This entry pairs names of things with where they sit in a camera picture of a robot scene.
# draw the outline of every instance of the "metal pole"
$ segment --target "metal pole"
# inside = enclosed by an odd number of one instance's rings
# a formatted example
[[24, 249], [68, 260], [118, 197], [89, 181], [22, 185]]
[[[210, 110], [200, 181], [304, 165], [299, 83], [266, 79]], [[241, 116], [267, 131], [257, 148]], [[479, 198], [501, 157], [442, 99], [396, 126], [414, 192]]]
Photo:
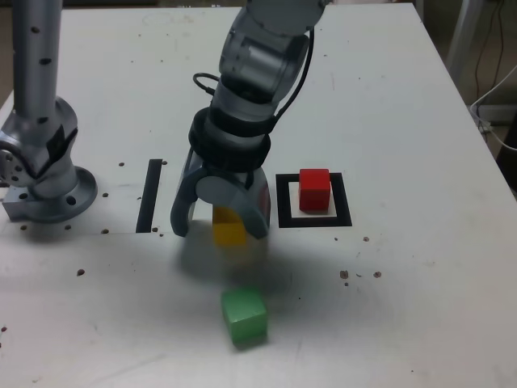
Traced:
[[460, 84], [461, 71], [467, 61], [470, 45], [476, 31], [477, 21], [481, 15], [484, 0], [463, 0], [460, 16], [456, 23], [451, 48], [445, 65], [456, 87]]
[[14, 0], [16, 114], [43, 123], [56, 110], [63, 0]]

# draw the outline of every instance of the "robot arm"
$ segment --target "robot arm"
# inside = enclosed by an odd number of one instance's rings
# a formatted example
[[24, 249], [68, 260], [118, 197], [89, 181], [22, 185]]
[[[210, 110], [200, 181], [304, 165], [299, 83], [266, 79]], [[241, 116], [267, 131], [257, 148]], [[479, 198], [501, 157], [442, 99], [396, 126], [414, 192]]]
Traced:
[[[329, 2], [249, 0], [238, 14], [221, 54], [221, 78], [210, 107], [195, 115], [189, 132], [191, 152], [170, 215], [177, 235], [187, 234], [198, 198], [231, 208], [256, 238], [267, 235], [270, 197], [261, 166], [271, 146], [269, 133], [300, 91], [313, 28]], [[300, 85], [275, 116], [306, 57]]]
[[56, 96], [62, 0], [13, 2], [15, 106], [0, 130], [2, 204], [12, 221], [58, 222], [86, 210], [93, 175], [70, 158], [74, 110]]

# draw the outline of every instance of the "table surface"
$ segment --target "table surface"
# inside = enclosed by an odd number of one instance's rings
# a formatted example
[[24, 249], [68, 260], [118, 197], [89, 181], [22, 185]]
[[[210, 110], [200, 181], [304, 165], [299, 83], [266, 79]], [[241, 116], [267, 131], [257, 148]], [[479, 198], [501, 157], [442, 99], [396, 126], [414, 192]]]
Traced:
[[[64, 11], [58, 91], [99, 196], [55, 226], [0, 213], [0, 386], [516, 386], [517, 206], [412, 6], [329, 6], [263, 166], [266, 241], [216, 249], [206, 204], [172, 233], [209, 103], [191, 76], [217, 74], [236, 14]], [[159, 232], [134, 234], [151, 158]], [[353, 226], [279, 229], [275, 174], [319, 167], [343, 174]], [[239, 285], [263, 292], [264, 344], [230, 343], [220, 295]]]

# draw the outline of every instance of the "yellow cube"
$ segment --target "yellow cube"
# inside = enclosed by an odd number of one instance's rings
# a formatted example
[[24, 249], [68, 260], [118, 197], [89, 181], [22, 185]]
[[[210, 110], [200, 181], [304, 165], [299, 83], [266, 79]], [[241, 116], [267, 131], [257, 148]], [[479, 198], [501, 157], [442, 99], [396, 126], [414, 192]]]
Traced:
[[219, 247], [246, 245], [246, 228], [232, 209], [213, 207], [212, 230], [214, 242]]

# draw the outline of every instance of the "black cable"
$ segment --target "black cable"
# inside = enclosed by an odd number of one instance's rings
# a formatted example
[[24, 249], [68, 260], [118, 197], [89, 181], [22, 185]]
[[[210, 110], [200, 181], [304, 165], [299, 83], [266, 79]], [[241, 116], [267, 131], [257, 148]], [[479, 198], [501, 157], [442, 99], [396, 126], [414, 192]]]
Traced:
[[502, 32], [502, 19], [501, 19], [501, 10], [504, 7], [504, 1], [505, 0], [501, 0], [501, 6], [499, 7], [499, 12], [498, 12], [499, 36], [501, 39], [501, 52], [499, 53], [498, 65], [495, 70], [494, 81], [492, 82], [492, 86], [490, 87], [491, 90], [494, 89], [494, 86], [498, 81], [499, 70], [501, 69], [502, 54], [504, 53], [504, 34]]
[[[498, 8], [501, 5], [501, 3], [502, 2], [499, 1], [499, 3], [495, 6], [494, 11], [492, 11], [492, 15], [490, 16], [490, 25], [488, 27], [488, 31], [486, 32], [486, 36], [485, 36], [485, 40], [483, 41], [483, 45], [481, 46], [481, 51], [479, 52], [479, 57], [477, 58], [476, 69], [474, 71], [474, 75], [475, 75], [475, 78], [476, 78], [476, 101], [477, 101], [477, 99], [479, 99], [479, 94], [480, 94], [479, 75], [478, 75], [479, 65], [481, 63], [481, 59], [483, 57], [483, 53], [485, 52], [486, 45], [488, 44], [488, 40], [490, 38], [490, 34], [492, 33], [492, 27], [494, 26], [495, 14], [498, 11]], [[481, 104], [481, 101], [476, 105], [477, 117], [479, 117], [479, 105], [480, 104]], [[477, 129], [478, 130], [481, 129], [481, 121], [480, 120], [477, 122]]]
[[208, 87], [208, 86], [205, 86], [203, 85], [199, 80], [198, 78], [209, 78], [209, 79], [213, 79], [214, 81], [217, 81], [219, 82], [219, 77], [213, 75], [213, 74], [209, 74], [209, 73], [196, 73], [194, 74], [194, 76], [192, 77], [192, 79], [194, 80], [194, 83], [199, 86], [201, 89], [203, 89], [204, 91], [206, 91], [207, 93], [209, 93], [210, 95], [214, 95], [216, 93], [216, 91], [214, 89], [212, 89], [211, 87]]
[[289, 98], [289, 100], [287, 101], [287, 103], [285, 103], [285, 105], [279, 110], [278, 114], [275, 116], [275, 121], [280, 120], [282, 115], [289, 109], [289, 107], [291, 106], [293, 101], [296, 99], [296, 97], [300, 93], [301, 88], [304, 86], [305, 79], [307, 78], [307, 74], [309, 73], [310, 62], [313, 59], [313, 51], [314, 51], [314, 28], [311, 29], [309, 32], [309, 51], [307, 52], [307, 57], [305, 58], [305, 66], [304, 66], [304, 70], [301, 74], [300, 82], [298, 82], [298, 86], [293, 91], [293, 93], [292, 93], [291, 97]]

